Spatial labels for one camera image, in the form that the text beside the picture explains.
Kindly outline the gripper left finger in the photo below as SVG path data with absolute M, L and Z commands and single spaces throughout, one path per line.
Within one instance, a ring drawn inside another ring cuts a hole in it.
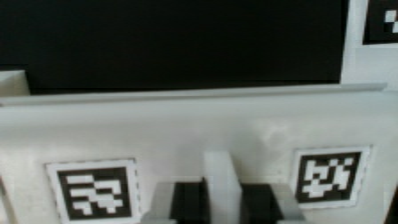
M 207 183 L 161 183 L 141 224 L 210 224 Z

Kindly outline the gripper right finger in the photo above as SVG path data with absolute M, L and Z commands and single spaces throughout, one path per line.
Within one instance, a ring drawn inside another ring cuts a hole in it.
M 241 224 L 308 224 L 287 184 L 242 185 Z

